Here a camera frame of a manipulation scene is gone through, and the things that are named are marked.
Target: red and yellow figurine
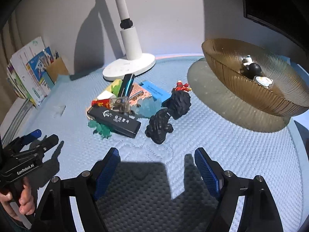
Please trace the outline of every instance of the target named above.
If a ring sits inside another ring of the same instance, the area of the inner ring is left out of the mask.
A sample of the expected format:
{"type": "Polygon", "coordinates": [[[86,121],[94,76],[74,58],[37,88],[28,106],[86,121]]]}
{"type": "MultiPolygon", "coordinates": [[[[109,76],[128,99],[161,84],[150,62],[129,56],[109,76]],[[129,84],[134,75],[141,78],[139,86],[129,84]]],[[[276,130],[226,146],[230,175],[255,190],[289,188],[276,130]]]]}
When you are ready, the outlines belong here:
{"type": "Polygon", "coordinates": [[[176,83],[176,87],[173,88],[173,90],[178,91],[178,90],[182,90],[182,91],[192,91],[192,89],[189,87],[189,84],[183,84],[180,80],[176,83]]]}

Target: blue gripper pad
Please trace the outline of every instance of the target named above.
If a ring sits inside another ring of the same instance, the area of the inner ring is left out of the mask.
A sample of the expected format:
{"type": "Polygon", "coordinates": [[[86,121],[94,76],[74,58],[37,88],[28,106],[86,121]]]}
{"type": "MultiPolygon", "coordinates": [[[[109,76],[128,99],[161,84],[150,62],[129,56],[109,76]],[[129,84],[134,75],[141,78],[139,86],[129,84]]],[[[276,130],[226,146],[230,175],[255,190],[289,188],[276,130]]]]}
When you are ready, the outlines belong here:
{"type": "Polygon", "coordinates": [[[112,179],[115,169],[120,162],[120,156],[118,150],[115,148],[112,152],[106,166],[97,178],[96,189],[94,193],[94,199],[97,201],[101,196],[105,194],[105,191],[112,179]]]}
{"type": "Polygon", "coordinates": [[[219,180],[199,149],[194,152],[194,160],[210,195],[218,199],[220,197],[219,180]]]}

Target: glass bowl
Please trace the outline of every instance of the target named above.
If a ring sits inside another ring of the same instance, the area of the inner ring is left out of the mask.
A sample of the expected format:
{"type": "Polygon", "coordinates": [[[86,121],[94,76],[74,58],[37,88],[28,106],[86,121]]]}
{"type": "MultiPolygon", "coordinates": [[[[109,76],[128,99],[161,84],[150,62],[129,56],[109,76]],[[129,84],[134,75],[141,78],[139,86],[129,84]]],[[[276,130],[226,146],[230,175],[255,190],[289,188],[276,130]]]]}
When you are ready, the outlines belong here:
{"type": "Polygon", "coordinates": [[[277,55],[235,39],[208,39],[202,44],[206,61],[217,78],[240,99],[268,114],[293,117],[309,109],[309,88],[294,69],[277,55]],[[250,55],[262,75],[273,80],[267,89],[241,74],[250,55]]]}

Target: beige curtain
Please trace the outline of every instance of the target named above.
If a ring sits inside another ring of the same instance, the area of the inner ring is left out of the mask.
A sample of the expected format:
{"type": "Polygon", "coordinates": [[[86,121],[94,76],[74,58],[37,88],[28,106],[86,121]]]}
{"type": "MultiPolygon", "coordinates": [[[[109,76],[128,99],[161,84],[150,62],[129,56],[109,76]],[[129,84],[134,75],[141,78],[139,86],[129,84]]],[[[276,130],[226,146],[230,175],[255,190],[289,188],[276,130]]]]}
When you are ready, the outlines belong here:
{"type": "Polygon", "coordinates": [[[7,64],[12,54],[21,47],[14,11],[0,31],[0,123],[16,99],[16,94],[7,81],[7,64]]]}

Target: white wall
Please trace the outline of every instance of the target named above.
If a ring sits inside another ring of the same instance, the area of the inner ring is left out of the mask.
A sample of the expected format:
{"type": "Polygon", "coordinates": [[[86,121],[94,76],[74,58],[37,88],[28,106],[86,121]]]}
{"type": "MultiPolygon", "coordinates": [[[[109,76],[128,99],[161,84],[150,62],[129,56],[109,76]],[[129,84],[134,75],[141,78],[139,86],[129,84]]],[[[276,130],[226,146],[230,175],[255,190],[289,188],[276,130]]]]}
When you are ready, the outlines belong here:
{"type": "MultiPolygon", "coordinates": [[[[244,18],[242,0],[126,1],[144,52],[201,53],[205,38],[225,37],[307,62],[286,37],[244,18]]],[[[22,0],[16,17],[22,43],[41,35],[70,73],[107,64],[124,51],[115,0],[22,0]]]]}

